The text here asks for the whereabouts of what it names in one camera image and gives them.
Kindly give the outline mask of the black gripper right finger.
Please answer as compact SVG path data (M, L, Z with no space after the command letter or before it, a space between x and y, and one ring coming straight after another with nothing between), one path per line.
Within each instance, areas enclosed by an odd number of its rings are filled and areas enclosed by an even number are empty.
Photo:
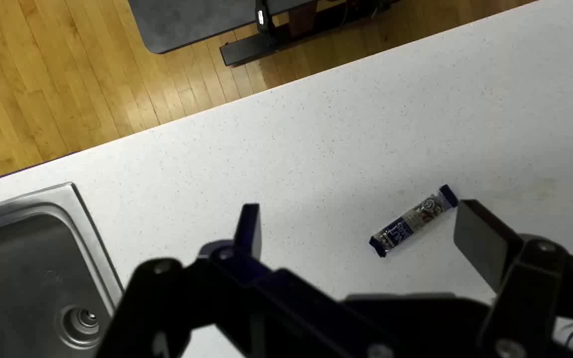
M573 254L559 242L520 235L476 199L458 207L454 242L496 292L478 346L492 358L573 358L553 338L573 320Z

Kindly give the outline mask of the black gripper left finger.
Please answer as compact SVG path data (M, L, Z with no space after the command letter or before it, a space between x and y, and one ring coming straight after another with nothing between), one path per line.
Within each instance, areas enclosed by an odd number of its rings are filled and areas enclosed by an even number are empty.
M181 358L199 328L215 326L245 358L333 358L337 302L257 258L261 207L247 203L235 235L201 246L189 264L142 262L122 296L98 358Z

